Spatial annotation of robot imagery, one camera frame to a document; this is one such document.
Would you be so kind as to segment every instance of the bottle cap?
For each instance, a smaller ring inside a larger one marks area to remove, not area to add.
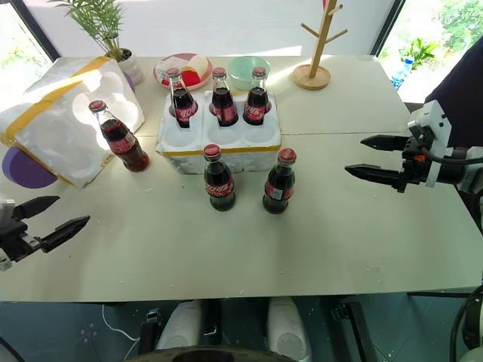
[[[221,149],[218,145],[210,143],[209,145],[206,145],[203,149],[203,155],[209,161],[216,161],[218,158],[221,157]]]
[[[281,149],[278,153],[278,162],[281,164],[294,164],[297,159],[297,154],[293,149]]]
[[[178,74],[180,74],[180,69],[176,68],[176,67],[170,68],[166,71],[166,74],[168,74],[169,77],[172,77],[174,75],[178,75]]]
[[[106,109],[106,104],[102,100],[93,100],[89,103],[89,109],[93,113],[97,113]]]
[[[266,74],[266,69],[263,68],[262,66],[256,66],[254,68],[254,75],[261,76]]]
[[[213,69],[213,72],[211,74],[213,74],[213,76],[221,77],[226,75],[226,70],[223,67],[219,66]]]

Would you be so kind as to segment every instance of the white table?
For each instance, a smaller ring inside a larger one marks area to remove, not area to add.
[[[152,69],[161,58],[141,58],[147,81],[137,96],[147,123],[139,135],[158,134],[168,90],[153,80]],[[232,57],[212,57],[213,66],[228,67]],[[321,66],[332,74],[323,91],[297,87],[290,79],[292,70],[307,57],[265,57],[272,67],[267,84],[275,94],[283,134],[313,133],[388,133],[401,132],[409,112],[392,87],[382,66],[370,56],[323,56]],[[208,82],[196,92],[211,90]]]
[[[144,91],[142,130],[157,130],[158,105],[146,106]],[[409,185],[399,194],[343,169],[362,162],[400,168],[399,153],[359,144],[370,134],[283,136],[283,146],[297,150],[297,181],[288,209],[274,216],[261,205],[266,173],[235,174],[236,204],[219,213],[202,176],[179,175],[154,152],[155,133],[139,137],[152,158],[142,173],[115,159],[85,189],[56,182],[35,191],[2,179],[4,195],[19,202],[60,196],[28,220],[32,235],[74,217],[92,219],[53,252],[0,273],[0,300],[382,293],[481,280],[482,237],[452,186]]]

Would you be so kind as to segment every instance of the purple object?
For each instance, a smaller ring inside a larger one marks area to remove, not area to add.
[[[126,80],[129,83],[129,87],[131,87],[131,89],[133,90],[133,93],[136,93],[136,86],[134,85],[134,82],[131,79],[131,77],[129,76],[129,74],[128,73],[124,73],[124,77],[126,77]]]
[[[14,147],[11,147],[3,158],[2,170],[11,182],[28,189],[49,186],[57,179],[25,152]]]

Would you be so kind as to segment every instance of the cola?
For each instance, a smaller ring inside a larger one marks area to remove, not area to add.
[[[263,206],[270,213],[283,213],[288,206],[288,199],[294,193],[295,174],[291,167],[296,158],[293,149],[282,149],[278,153],[278,162],[269,173],[263,195]]]
[[[226,83],[226,70],[218,67],[213,69],[213,96],[211,98],[211,112],[217,116],[221,127],[234,125],[238,120],[232,94]]]
[[[129,171],[145,170],[149,166],[149,156],[141,149],[129,128],[112,115],[102,100],[91,102],[89,109],[96,115],[100,131],[112,153],[124,162]]]
[[[203,150],[205,157],[205,186],[210,195],[210,203],[218,211],[227,211],[235,204],[235,184],[228,166],[221,160],[221,150],[218,145],[206,145]]]
[[[269,109],[269,98],[266,93],[266,70],[262,66],[254,68],[250,92],[245,103],[245,110],[243,112],[243,119],[253,126],[260,126],[263,124],[265,113]]]
[[[198,111],[198,104],[183,83],[178,68],[167,70],[174,116],[181,128],[189,128],[190,118]]]

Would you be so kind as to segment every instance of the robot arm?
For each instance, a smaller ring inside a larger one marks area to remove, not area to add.
[[[58,196],[43,196],[15,206],[13,200],[0,200],[0,270],[12,266],[35,251],[42,249],[49,253],[77,234],[89,221],[89,216],[65,222],[44,238],[32,237],[26,233],[28,226],[22,222],[49,208]]]
[[[401,151],[400,171],[371,164],[346,166],[346,170],[359,179],[389,185],[398,192],[404,192],[408,183],[434,187],[436,182],[474,194],[483,189],[483,148],[447,148],[451,124],[438,101],[413,112],[408,127],[411,137],[379,135],[361,141],[376,150]]]

